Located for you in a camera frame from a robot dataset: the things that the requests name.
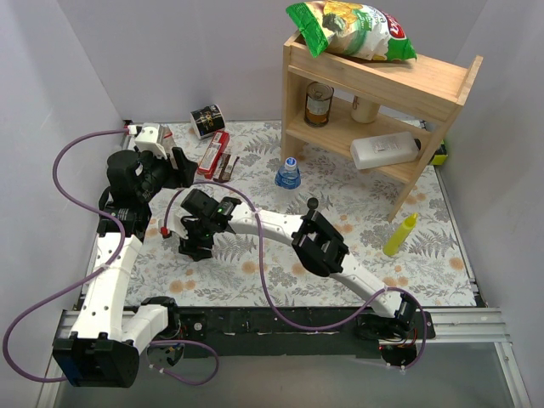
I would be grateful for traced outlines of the clear red-label bottle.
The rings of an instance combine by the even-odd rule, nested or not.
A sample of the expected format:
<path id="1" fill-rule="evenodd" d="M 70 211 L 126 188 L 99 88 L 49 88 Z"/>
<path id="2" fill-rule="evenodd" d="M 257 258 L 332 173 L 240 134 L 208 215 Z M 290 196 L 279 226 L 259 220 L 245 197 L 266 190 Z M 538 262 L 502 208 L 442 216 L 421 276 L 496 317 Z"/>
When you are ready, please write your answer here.
<path id="1" fill-rule="evenodd" d="M 173 158 L 172 149 L 176 146 L 175 140 L 173 138 L 173 132 L 169 128 L 169 126 L 161 125 L 161 146 L 165 150 L 165 154 L 167 155 L 168 159 Z"/>

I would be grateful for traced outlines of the blue-label Pocari bottle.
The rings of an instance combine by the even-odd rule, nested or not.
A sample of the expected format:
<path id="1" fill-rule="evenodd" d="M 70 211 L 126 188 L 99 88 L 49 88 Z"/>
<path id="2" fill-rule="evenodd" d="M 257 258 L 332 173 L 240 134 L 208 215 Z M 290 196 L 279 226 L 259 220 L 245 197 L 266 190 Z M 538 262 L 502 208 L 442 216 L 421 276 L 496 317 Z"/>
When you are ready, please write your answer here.
<path id="1" fill-rule="evenodd" d="M 287 171 L 284 163 L 275 175 L 275 184 L 286 190 L 295 190 L 301 184 L 301 175 L 298 165 L 294 171 Z"/>

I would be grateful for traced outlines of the white blue Pocari cap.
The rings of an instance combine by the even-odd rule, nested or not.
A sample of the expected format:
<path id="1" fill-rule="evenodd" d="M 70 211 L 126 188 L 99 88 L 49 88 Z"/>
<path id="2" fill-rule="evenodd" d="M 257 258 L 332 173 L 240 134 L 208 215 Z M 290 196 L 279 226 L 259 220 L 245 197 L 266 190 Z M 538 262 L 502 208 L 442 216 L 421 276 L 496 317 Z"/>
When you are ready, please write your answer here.
<path id="1" fill-rule="evenodd" d="M 284 166 L 287 171 L 294 171 L 297 168 L 298 163 L 294 157 L 287 157 Z"/>

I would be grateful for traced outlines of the black bottle cap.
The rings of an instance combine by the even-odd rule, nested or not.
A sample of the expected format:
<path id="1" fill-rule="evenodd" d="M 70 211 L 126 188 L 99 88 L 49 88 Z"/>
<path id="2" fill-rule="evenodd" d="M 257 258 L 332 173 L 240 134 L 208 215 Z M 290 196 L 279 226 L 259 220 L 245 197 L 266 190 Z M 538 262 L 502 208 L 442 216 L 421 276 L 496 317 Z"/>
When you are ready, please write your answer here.
<path id="1" fill-rule="evenodd" d="M 307 207 L 309 209 L 316 209 L 318 206 L 319 206 L 319 201 L 316 198 L 311 197 L 311 198 L 308 199 Z"/>

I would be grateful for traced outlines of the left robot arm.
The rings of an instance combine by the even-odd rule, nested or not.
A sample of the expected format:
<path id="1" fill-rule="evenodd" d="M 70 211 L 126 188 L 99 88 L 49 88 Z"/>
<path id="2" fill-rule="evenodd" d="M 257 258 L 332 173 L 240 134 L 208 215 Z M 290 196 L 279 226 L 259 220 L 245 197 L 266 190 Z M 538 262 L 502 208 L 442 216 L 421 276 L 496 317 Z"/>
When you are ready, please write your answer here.
<path id="1" fill-rule="evenodd" d="M 128 322 L 122 316 L 151 218 L 150 200 L 163 189 L 191 186 L 196 169 L 179 147 L 166 155 L 120 150 L 108 158 L 94 271 L 69 336 L 54 341 L 53 357 L 72 386 L 128 388 L 148 345 L 179 334 L 181 320 L 170 297 L 143 301 Z"/>

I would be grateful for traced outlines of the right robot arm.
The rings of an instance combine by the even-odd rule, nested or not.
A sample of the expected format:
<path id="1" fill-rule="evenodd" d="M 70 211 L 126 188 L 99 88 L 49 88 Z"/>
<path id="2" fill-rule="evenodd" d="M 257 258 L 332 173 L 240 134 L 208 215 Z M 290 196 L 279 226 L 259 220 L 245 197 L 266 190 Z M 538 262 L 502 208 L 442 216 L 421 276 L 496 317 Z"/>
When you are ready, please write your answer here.
<path id="1" fill-rule="evenodd" d="M 350 254 L 343 236 L 318 211 L 317 199 L 309 200 L 306 214 L 290 215 L 259 209 L 240 191 L 221 201 L 197 188 L 182 195 L 185 216 L 166 213 L 160 233 L 163 238 L 176 235 L 179 252 L 194 261 L 212 256 L 213 237 L 218 233 L 277 241 L 291 247 L 308 272 L 332 278 L 362 298 L 385 320 L 391 336 L 401 338 L 415 328 L 419 302 L 408 292 L 386 285 Z"/>

